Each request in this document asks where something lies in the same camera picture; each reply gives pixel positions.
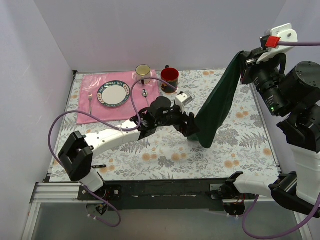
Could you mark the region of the dark green cloth napkin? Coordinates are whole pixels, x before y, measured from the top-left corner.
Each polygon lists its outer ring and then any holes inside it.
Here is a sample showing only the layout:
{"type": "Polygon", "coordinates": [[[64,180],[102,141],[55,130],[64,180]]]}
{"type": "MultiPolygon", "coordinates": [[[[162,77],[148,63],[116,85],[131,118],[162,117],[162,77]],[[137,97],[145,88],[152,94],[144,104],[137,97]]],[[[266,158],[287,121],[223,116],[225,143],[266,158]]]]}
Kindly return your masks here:
{"type": "Polygon", "coordinates": [[[234,100],[241,77],[242,54],[238,52],[227,66],[224,74],[214,87],[194,121],[199,132],[189,136],[189,141],[199,142],[208,149],[212,146],[217,130],[226,120],[234,100]]]}

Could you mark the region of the silver fork on placemat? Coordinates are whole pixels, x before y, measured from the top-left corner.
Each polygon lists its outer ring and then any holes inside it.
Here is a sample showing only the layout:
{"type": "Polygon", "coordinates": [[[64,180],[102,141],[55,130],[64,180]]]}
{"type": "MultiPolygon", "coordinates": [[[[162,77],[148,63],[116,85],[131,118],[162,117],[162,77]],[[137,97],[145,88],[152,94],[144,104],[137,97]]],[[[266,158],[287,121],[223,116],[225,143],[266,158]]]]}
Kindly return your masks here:
{"type": "Polygon", "coordinates": [[[88,94],[88,101],[89,101],[89,113],[92,114],[92,100],[93,100],[93,94],[90,92],[88,94]]]}

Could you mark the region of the black handled fork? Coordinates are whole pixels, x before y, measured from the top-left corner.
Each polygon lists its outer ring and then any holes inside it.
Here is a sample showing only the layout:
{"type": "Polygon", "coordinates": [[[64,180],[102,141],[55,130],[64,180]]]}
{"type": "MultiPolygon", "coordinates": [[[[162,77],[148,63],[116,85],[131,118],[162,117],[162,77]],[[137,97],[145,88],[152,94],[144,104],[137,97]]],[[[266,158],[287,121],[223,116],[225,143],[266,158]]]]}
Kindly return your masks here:
{"type": "Polygon", "coordinates": [[[102,169],[102,168],[106,168],[107,165],[105,164],[99,164],[99,165],[92,165],[91,166],[93,169],[102,169]]]}

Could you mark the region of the cream enamel mug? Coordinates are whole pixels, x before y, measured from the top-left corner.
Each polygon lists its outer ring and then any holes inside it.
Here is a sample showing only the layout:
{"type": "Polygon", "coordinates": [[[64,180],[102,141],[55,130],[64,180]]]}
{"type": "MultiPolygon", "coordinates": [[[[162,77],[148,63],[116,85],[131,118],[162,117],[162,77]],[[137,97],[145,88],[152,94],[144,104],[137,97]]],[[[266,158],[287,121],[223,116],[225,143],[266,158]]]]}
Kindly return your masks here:
{"type": "Polygon", "coordinates": [[[151,68],[146,64],[141,64],[135,69],[135,80],[142,84],[146,85],[150,82],[149,77],[151,77],[151,68]]]}

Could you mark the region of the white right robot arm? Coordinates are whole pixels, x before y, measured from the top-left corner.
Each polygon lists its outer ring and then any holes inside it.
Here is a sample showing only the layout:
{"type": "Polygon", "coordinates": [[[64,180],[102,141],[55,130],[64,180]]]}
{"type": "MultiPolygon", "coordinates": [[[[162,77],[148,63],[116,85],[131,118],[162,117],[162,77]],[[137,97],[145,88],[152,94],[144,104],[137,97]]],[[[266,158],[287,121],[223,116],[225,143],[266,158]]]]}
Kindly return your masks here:
{"type": "Polygon", "coordinates": [[[241,171],[220,187],[221,197],[262,195],[274,199],[285,209],[314,218],[320,216],[320,66],[312,61],[298,63],[285,73],[287,56],[278,53],[259,61],[265,53],[257,48],[240,53],[241,83],[253,84],[290,145],[296,171],[276,178],[257,179],[241,171]]]}

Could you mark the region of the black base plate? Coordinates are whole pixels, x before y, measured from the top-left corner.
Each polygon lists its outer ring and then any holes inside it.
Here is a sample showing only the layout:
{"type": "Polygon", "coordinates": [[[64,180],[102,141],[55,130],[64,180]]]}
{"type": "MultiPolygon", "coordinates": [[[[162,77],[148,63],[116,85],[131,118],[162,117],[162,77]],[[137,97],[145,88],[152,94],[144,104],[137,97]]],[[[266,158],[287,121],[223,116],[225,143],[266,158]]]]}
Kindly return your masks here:
{"type": "Polygon", "coordinates": [[[222,211],[223,200],[212,198],[226,178],[107,181],[95,193],[117,210],[209,209],[222,211]]]}

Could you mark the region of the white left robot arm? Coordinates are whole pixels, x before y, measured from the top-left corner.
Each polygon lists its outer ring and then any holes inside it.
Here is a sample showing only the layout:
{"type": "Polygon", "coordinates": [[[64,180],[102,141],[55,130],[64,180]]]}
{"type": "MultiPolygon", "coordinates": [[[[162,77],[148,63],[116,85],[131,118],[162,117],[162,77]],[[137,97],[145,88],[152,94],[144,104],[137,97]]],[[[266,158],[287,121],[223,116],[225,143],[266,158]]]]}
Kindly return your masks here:
{"type": "Polygon", "coordinates": [[[93,158],[120,145],[147,138],[159,127],[173,126],[184,137],[198,133],[200,130],[196,126],[195,115],[185,111],[185,106],[192,100],[190,95],[183,92],[175,97],[174,102],[160,96],[149,107],[140,110],[115,129],[87,135],[75,131],[64,143],[58,159],[71,181],[86,186],[95,200],[101,200],[107,193],[106,184],[92,167],[93,158]]]}

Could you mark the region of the aluminium frame rail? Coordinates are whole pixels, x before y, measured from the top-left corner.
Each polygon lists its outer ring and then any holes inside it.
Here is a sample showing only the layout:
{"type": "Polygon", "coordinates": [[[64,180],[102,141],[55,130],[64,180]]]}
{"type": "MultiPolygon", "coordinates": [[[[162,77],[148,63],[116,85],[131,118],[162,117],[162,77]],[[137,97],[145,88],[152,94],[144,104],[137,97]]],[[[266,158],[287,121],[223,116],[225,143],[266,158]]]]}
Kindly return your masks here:
{"type": "Polygon", "coordinates": [[[77,201],[79,183],[49,182],[36,183],[31,195],[27,220],[22,232],[22,240],[31,240],[42,204],[74,203],[77,201]]]}

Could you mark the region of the dark mug red interior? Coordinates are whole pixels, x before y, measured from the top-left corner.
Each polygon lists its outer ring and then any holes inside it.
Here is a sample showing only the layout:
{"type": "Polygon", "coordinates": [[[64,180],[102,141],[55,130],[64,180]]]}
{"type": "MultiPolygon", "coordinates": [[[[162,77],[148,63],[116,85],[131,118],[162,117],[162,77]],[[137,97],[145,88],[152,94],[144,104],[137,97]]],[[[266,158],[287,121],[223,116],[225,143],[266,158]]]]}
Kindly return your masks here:
{"type": "Polygon", "coordinates": [[[179,71],[166,65],[161,71],[160,77],[164,81],[161,83],[161,90],[166,94],[172,94],[178,89],[179,71]]]}

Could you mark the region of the white plate green rim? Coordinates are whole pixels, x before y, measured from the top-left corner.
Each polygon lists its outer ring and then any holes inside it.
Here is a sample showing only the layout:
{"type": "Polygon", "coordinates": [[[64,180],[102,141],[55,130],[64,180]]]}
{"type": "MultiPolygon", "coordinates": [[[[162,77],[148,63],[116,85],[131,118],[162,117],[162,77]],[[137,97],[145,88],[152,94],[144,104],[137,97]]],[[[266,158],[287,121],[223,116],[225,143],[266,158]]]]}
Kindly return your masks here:
{"type": "Polygon", "coordinates": [[[97,91],[97,100],[108,108],[116,108],[125,104],[131,95],[131,89],[123,81],[114,80],[104,83],[97,91]]]}

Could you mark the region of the floral tablecloth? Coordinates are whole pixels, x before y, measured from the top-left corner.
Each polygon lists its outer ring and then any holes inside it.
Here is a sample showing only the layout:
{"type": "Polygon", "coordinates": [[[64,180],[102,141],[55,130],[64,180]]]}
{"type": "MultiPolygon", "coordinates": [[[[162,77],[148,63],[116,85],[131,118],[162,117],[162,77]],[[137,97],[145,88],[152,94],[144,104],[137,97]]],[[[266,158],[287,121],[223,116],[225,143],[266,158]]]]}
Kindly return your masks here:
{"type": "MultiPolygon", "coordinates": [[[[223,76],[224,69],[179,70],[179,90],[192,96],[187,111],[201,109],[223,76]]],[[[88,93],[112,80],[108,73],[76,74],[66,107],[67,111],[88,107],[88,93]]],[[[249,85],[238,84],[231,110],[218,129],[210,148],[187,140],[174,127],[158,128],[156,133],[138,142],[129,142],[108,150],[92,161],[106,165],[97,172],[106,181],[228,178],[241,171],[259,177],[277,176],[278,160],[249,85]]],[[[92,134],[107,129],[101,123],[78,124],[78,114],[64,117],[55,152],[75,131],[92,134]]]]}

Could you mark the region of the silver spoon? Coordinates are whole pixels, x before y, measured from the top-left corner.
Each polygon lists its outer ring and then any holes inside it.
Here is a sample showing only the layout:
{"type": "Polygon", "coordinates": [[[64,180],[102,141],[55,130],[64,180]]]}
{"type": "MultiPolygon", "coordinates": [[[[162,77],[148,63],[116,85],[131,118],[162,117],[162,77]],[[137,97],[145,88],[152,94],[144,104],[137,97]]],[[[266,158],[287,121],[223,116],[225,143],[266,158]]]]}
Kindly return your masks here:
{"type": "Polygon", "coordinates": [[[145,101],[147,103],[147,106],[149,107],[150,104],[149,104],[149,101],[148,101],[148,92],[146,89],[143,89],[142,92],[141,92],[142,96],[145,98],[145,101]]]}

